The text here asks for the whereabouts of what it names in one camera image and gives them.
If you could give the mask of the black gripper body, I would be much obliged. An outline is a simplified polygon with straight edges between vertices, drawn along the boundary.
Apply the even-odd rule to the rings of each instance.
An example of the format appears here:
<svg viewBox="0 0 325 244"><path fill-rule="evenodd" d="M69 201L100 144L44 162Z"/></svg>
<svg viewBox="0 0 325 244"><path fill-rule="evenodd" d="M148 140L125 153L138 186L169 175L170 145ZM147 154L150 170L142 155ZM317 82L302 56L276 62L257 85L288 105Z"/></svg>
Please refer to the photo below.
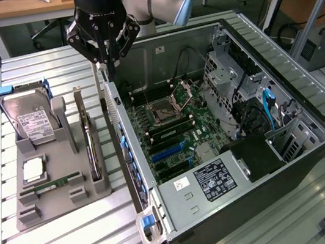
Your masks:
<svg viewBox="0 0 325 244"><path fill-rule="evenodd" d="M122 0L73 0L75 4L75 21L80 28L90 29L92 22L123 24L126 10Z"/></svg>

